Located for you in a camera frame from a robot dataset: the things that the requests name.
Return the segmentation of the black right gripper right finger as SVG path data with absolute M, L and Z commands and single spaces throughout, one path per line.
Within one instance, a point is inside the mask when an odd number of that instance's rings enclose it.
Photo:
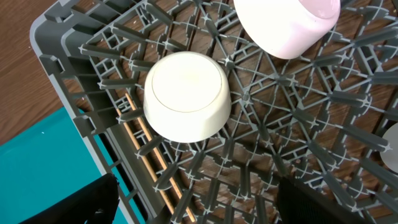
M 367 224 L 368 221 L 324 197 L 299 180 L 279 180 L 277 209 L 283 224 Z

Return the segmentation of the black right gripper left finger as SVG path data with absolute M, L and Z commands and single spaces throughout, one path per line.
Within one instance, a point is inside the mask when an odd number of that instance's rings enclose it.
M 118 187 L 117 178 L 113 174 L 105 174 L 23 222 L 28 224 L 111 224 L 119 204 Z

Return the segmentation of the wooden chopstick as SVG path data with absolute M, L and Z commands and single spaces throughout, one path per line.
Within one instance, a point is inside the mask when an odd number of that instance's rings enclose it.
M 134 105 L 134 103 L 133 103 L 133 101 L 132 101 L 130 95 L 129 95 L 128 93 L 126 93 L 125 96 L 126 96 L 128 102 L 129 102 L 130 106 L 131 106 L 131 109 L 132 109 L 132 110 L 136 110 L 137 108 L 136 108 L 136 106 Z M 138 122 L 139 122 L 139 124 L 140 124 L 140 126 L 141 126 L 141 128 L 142 128 L 142 130 L 143 130 L 143 132 L 144 132 L 144 134 L 146 135 L 147 139 L 148 139 L 148 140 L 152 140 L 152 135 L 151 135 L 151 133 L 150 133 L 148 127 L 146 126 L 144 120 L 143 120 L 141 117 L 138 117 Z M 159 148 L 158 148 L 158 147 L 155 147 L 154 152 L 155 152 L 155 155 L 156 155 L 158 161 L 160 162 L 162 168 L 163 168 L 164 170 L 166 170 L 166 168 L 167 168 L 167 163 L 166 163 L 165 159 L 163 158 L 163 156 L 161 155 Z M 172 178 L 170 179 L 170 181 L 171 181 L 172 187 L 174 188 L 174 191 L 176 192 L 176 194 L 178 195 L 178 197 L 179 197 L 179 198 L 182 198 L 182 191 L 181 191 L 180 187 L 177 185 L 177 182 L 175 181 L 175 179 L 172 177 Z M 190 220 L 191 220 L 192 222 L 196 222 L 196 218 L 195 218 L 195 216 L 194 216 L 192 210 L 191 210 L 189 207 L 187 207 L 186 212 L 188 213 L 188 216 L 189 216 Z
M 128 135 L 129 135 L 129 137 L 131 138 L 131 141 L 133 142 L 136 150 L 138 151 L 141 148 L 138 140 L 134 136 L 133 132 L 131 131 L 131 128 L 129 127 L 129 125 L 127 123 L 123 123 L 123 125 L 126 128 L 126 131 L 127 131 Z M 143 163 L 144 163 L 147 171 L 149 172 L 153 182 L 155 182 L 157 180 L 157 176 L 156 176 L 152 166 L 150 165 L 148 159 L 146 158 L 146 156 L 141 156 L 141 160 L 143 161 Z M 169 199 L 168 195 L 163 190 L 160 190 L 159 192 L 160 192 L 163 200 L 165 201 L 165 203 L 167 205 L 167 208 L 169 209 L 171 214 L 173 214 L 175 209 L 174 209 L 174 206 L 173 206 L 171 200 Z

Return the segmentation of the white bowl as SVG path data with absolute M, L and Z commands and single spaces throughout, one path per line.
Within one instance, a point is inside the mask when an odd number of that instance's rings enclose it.
M 202 141 L 220 131 L 230 116 L 228 79 L 206 55 L 173 53 L 149 70 L 143 106 L 147 122 L 162 137 L 182 143 Z

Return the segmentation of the pink bowl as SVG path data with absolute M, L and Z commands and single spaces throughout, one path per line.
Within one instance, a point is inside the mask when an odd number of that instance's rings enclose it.
M 282 59 L 302 55 L 336 24 L 340 0 L 235 0 L 239 21 L 265 52 Z

